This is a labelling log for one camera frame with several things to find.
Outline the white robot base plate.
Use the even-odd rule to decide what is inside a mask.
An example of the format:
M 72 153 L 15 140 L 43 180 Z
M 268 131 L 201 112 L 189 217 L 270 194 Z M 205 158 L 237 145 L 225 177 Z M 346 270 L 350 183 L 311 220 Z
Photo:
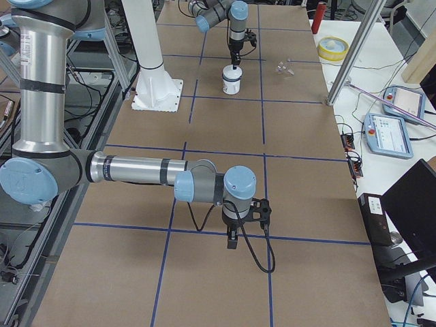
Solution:
M 134 100 L 131 104 L 133 110 L 150 110 L 157 112 L 177 112 L 183 89 L 183 80 L 170 79 L 163 83 L 148 82 L 139 79 L 136 85 Z

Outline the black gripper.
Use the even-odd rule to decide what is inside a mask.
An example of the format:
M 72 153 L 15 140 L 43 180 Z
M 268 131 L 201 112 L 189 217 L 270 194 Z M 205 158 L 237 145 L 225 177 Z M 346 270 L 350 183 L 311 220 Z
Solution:
M 227 249 L 237 248 L 237 229 L 246 223 L 258 222 L 263 231 L 269 234 L 270 214 L 272 210 L 267 199 L 253 198 L 248 210 L 238 212 L 240 219 L 238 219 L 233 206 L 228 204 L 227 200 L 224 202 L 222 220 L 228 227 Z
M 240 65 L 240 52 L 245 42 L 249 42 L 251 47 L 255 49 L 257 47 L 257 35 L 251 29 L 239 32 L 230 29 L 228 48 L 231 54 L 232 69 L 236 69 L 236 66 Z

